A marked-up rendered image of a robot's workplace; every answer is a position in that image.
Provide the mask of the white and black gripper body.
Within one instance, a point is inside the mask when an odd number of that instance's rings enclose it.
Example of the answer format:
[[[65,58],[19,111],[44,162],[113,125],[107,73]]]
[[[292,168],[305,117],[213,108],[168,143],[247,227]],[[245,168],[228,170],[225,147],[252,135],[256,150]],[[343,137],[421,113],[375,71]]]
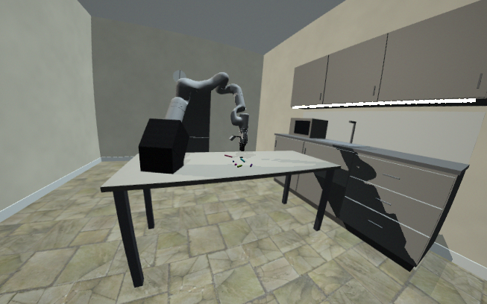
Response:
[[[244,141],[246,141],[246,144],[248,143],[248,132],[247,133],[244,133],[244,132],[239,132],[239,143],[244,143]]]

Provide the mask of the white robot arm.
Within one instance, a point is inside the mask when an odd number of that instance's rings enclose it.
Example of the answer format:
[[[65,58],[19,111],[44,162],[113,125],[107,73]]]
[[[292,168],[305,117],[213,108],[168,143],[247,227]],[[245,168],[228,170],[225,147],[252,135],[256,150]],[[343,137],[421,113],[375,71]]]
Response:
[[[198,90],[200,93],[210,92],[215,89],[219,94],[232,93],[236,108],[231,113],[231,122],[234,126],[239,126],[239,131],[248,132],[249,114],[237,113],[245,111],[245,102],[241,88],[236,84],[227,86],[229,77],[224,72],[219,72],[209,80],[194,81],[188,78],[181,78],[176,83],[175,98],[171,100],[169,108],[164,119],[176,119],[183,121],[186,106],[189,103],[192,90]],[[226,88],[225,88],[226,87]],[[184,101],[184,100],[185,101]],[[187,103],[187,104],[186,104]]]

